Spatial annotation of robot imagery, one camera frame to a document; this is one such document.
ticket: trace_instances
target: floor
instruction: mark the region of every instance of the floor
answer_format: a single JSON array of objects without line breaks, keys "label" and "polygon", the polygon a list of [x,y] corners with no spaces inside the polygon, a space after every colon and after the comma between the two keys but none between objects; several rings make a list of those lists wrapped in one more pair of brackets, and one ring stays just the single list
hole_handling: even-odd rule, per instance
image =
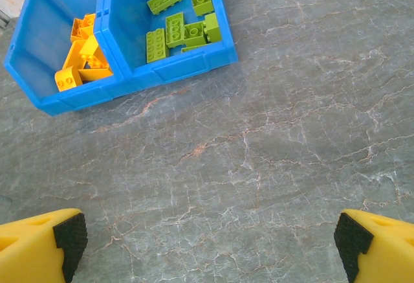
[{"label": "floor", "polygon": [[414,0],[225,2],[239,63],[85,111],[0,67],[0,223],[82,209],[74,283],[344,283],[342,209],[414,222]]}]

